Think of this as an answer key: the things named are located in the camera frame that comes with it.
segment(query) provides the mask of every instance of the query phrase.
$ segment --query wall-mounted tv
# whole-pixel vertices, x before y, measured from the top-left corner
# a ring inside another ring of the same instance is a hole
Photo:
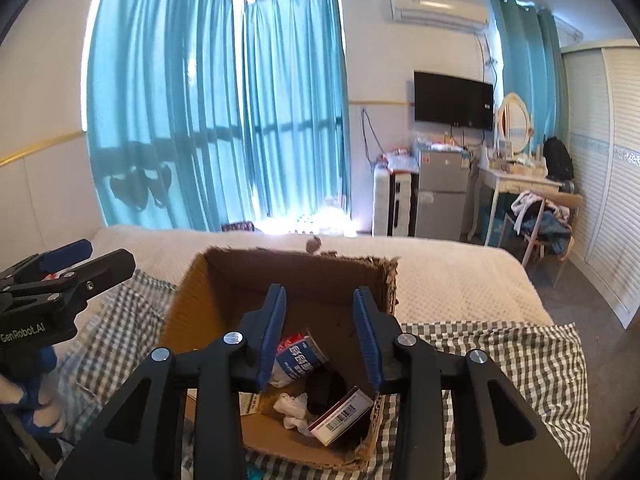
[[[494,87],[449,75],[414,72],[415,120],[494,129]]]

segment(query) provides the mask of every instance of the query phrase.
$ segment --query backpack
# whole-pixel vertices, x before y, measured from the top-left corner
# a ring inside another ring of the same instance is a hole
[[[563,181],[574,178],[574,163],[562,140],[557,137],[547,139],[542,147],[542,155],[546,160],[549,179]]]

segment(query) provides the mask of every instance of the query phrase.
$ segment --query gray carpet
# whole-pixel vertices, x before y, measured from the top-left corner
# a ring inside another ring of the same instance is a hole
[[[598,291],[567,263],[553,290],[557,263],[533,264],[529,278],[556,324],[574,322],[582,340],[589,383],[591,455],[588,480],[615,456],[630,412],[640,405],[640,330],[624,330]]]

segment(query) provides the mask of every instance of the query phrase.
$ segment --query blue curtain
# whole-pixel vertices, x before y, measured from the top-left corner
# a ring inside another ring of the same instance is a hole
[[[553,136],[566,142],[566,73],[554,17],[548,9],[524,7],[516,0],[490,1],[502,45],[504,94],[516,92],[533,116],[530,150]]]
[[[232,0],[101,0],[87,120],[108,225],[216,231],[252,218]]]
[[[263,216],[348,209],[350,152],[338,0],[244,4],[247,166]]]

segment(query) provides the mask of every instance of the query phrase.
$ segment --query chair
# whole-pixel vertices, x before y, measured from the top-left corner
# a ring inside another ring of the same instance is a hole
[[[536,191],[536,195],[542,197],[542,204],[540,205],[540,211],[538,212],[538,216],[536,217],[536,224],[533,227],[533,231],[531,234],[526,234],[521,231],[520,236],[522,236],[527,242],[527,250],[524,253],[524,257],[522,259],[522,266],[526,267],[527,263],[529,263],[529,258],[531,257],[531,253],[533,252],[534,247],[540,248],[540,259],[545,256],[545,248],[550,245],[550,242],[546,239],[538,239],[538,232],[540,230],[540,223],[542,222],[542,215],[545,211],[545,204],[547,200],[554,202],[556,205],[564,206],[569,208],[570,216],[569,216],[569,226],[572,227],[575,224],[575,221],[578,217],[578,213],[582,204],[584,203],[584,199],[581,195],[571,194],[571,193],[561,193],[561,192],[544,192],[544,191]],[[507,231],[507,224],[511,227],[515,225],[515,218],[510,211],[504,215],[504,222],[502,222],[502,229],[500,230],[500,239],[498,240],[498,247],[502,246],[502,242],[504,240],[504,235]],[[574,237],[572,236],[569,239],[569,245],[566,251],[563,254],[558,254],[558,259],[560,260],[560,268],[558,269],[558,273],[556,274],[556,279],[554,280],[553,288],[556,288],[556,284],[564,271],[564,266],[566,261],[569,258],[569,254],[574,246]]]

